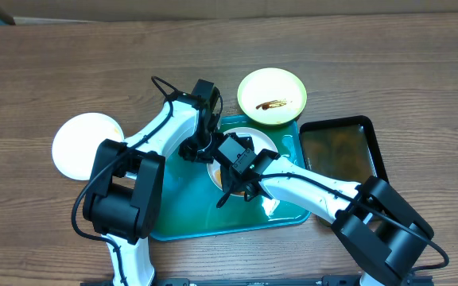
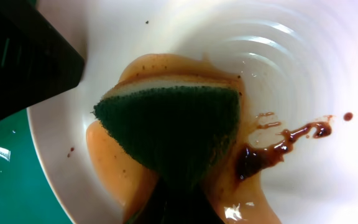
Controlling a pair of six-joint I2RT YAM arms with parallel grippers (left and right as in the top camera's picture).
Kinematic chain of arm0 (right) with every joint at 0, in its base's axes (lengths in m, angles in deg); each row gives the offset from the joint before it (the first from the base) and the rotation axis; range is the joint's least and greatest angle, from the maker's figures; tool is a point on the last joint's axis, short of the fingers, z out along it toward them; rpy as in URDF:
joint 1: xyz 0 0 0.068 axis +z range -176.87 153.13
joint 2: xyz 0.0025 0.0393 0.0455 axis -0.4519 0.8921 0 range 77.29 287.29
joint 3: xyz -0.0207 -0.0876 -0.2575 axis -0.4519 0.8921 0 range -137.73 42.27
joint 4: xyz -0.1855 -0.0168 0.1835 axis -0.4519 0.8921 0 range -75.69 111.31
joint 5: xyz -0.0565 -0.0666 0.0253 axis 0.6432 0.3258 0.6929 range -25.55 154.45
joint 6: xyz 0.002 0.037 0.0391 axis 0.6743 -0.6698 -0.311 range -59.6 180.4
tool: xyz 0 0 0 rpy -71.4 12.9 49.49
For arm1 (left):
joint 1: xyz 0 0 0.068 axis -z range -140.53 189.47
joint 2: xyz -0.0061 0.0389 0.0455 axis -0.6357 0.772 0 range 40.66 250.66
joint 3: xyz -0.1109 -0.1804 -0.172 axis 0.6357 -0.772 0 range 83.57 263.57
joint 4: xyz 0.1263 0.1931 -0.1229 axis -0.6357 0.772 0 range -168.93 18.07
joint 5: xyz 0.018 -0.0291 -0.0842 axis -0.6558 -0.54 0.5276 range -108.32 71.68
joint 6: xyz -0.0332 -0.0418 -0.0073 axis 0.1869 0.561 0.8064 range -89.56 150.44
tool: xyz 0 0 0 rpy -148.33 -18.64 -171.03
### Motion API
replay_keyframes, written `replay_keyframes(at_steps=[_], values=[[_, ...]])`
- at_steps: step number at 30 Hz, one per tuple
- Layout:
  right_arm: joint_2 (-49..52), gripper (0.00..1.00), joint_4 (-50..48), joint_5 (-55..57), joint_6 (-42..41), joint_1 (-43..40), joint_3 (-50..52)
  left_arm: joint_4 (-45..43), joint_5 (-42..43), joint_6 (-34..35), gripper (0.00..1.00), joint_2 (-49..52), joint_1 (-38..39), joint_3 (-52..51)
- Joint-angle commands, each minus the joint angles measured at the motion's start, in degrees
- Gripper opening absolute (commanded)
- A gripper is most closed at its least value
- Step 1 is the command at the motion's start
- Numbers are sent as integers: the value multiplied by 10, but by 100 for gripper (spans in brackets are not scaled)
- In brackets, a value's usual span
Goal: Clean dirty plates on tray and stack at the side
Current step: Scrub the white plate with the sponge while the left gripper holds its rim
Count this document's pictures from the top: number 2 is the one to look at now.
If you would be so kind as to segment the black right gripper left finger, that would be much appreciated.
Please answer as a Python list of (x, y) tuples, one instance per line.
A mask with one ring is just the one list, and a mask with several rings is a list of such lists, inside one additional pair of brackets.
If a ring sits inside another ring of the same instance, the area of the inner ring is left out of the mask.
[(0, 120), (76, 87), (84, 67), (29, 1), (0, 0)]

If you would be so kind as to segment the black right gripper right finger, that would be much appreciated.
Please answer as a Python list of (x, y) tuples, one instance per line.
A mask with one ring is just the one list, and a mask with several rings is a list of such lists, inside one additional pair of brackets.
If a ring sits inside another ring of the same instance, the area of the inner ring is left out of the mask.
[(159, 180), (147, 203), (126, 224), (223, 224), (200, 185), (176, 192)]

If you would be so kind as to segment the white plate with sauce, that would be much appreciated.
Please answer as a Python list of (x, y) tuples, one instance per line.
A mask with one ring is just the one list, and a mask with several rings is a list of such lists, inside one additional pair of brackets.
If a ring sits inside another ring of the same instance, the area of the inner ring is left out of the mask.
[(86, 147), (93, 106), (145, 54), (208, 56), (238, 73), (250, 112), (287, 129), (329, 119), (262, 172), (283, 223), (358, 223), (358, 1), (41, 1), (40, 11), (86, 54), (80, 84), (27, 110), (43, 172), (73, 223), (120, 223)]

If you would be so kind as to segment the green yellow sponge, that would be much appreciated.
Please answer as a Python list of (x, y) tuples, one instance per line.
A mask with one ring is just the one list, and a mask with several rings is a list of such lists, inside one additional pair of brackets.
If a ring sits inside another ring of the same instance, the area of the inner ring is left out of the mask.
[(241, 100), (224, 83), (147, 81), (113, 90), (93, 113), (134, 160), (190, 191), (236, 140)]

